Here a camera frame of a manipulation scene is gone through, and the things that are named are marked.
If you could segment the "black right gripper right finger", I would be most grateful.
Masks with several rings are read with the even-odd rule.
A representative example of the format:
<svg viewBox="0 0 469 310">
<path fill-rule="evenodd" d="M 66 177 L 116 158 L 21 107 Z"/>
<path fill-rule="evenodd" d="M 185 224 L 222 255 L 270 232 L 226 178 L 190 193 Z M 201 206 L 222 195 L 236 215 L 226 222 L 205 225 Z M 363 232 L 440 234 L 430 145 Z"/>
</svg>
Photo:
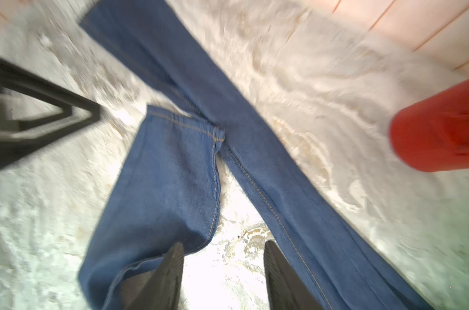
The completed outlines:
<svg viewBox="0 0 469 310">
<path fill-rule="evenodd" d="M 271 240 L 264 246 L 264 271 L 270 310 L 323 310 Z"/>
</svg>

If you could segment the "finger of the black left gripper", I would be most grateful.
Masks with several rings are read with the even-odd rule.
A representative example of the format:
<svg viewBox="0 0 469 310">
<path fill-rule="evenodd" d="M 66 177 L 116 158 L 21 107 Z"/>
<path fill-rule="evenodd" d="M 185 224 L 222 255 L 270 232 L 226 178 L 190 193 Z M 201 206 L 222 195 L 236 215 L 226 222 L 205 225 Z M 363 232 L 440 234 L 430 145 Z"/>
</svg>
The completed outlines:
<svg viewBox="0 0 469 310">
<path fill-rule="evenodd" d="M 9 117 L 4 97 L 10 90 L 54 106 L 59 112 L 38 118 Z M 75 108 L 88 112 L 89 116 L 35 138 L 17 137 L 29 130 L 69 120 L 74 116 Z M 0 58 L 0 170 L 61 138 L 99 122 L 101 111 L 100 104 Z"/>
</svg>

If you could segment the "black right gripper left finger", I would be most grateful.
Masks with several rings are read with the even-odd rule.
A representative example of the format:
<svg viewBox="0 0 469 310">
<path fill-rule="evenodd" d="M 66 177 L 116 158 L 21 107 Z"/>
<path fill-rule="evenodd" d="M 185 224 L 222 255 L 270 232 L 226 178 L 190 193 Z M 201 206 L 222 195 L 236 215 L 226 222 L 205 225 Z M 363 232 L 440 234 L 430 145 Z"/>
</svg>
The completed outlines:
<svg viewBox="0 0 469 310">
<path fill-rule="evenodd" d="M 184 246 L 175 243 L 155 268 L 123 281 L 125 309 L 178 309 L 184 273 Z"/>
</svg>

